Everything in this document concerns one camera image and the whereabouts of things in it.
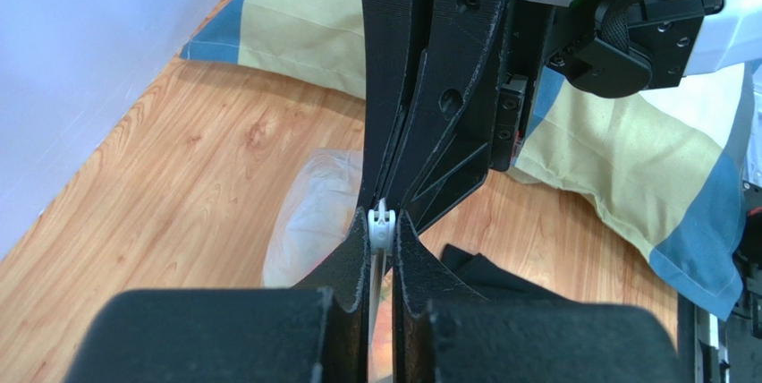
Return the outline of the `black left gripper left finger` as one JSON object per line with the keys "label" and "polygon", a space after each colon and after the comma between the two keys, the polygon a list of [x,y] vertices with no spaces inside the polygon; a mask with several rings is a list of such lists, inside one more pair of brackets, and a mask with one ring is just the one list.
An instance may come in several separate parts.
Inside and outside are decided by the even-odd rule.
{"label": "black left gripper left finger", "polygon": [[368,213],[291,288],[139,289],[97,314],[69,382],[364,382]]}

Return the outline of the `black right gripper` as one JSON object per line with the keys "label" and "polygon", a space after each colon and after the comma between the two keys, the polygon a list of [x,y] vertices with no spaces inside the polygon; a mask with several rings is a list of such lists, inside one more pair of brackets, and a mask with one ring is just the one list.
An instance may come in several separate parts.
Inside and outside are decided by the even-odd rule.
{"label": "black right gripper", "polygon": [[[422,233],[486,180],[509,0],[432,0],[388,204]],[[677,87],[724,0],[521,0],[550,7],[535,62],[602,98]]]}

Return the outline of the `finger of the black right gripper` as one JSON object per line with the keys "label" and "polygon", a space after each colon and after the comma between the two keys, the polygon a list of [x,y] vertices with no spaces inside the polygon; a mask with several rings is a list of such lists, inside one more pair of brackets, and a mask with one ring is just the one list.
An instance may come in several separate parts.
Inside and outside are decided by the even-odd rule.
{"label": "finger of the black right gripper", "polygon": [[418,74],[422,1],[361,0],[366,109],[360,207],[373,207],[385,197],[385,179]]}

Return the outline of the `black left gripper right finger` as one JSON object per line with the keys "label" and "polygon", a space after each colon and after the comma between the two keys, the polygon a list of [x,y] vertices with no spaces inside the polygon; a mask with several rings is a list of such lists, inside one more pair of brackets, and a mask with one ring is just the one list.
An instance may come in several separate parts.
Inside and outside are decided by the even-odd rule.
{"label": "black left gripper right finger", "polygon": [[407,212],[394,240],[397,382],[682,382],[660,321],[644,309],[518,294],[491,300],[419,240]]}

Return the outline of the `clear zip top bag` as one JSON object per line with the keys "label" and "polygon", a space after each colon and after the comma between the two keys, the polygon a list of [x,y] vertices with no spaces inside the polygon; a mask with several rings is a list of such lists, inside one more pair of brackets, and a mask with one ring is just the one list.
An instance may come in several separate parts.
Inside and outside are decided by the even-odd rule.
{"label": "clear zip top bag", "polygon": [[[312,151],[275,221],[261,274],[264,287],[295,285],[343,241],[355,212],[361,168],[360,150]],[[382,280],[372,271],[371,342],[378,307],[387,300],[391,300],[391,278]]]}

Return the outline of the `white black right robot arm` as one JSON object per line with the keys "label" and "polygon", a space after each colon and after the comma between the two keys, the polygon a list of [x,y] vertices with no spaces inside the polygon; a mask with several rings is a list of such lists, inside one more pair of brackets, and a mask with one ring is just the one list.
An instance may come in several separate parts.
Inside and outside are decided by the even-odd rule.
{"label": "white black right robot arm", "polygon": [[601,98],[761,55],[761,0],[361,0],[358,205],[423,231],[505,171],[552,79]]}

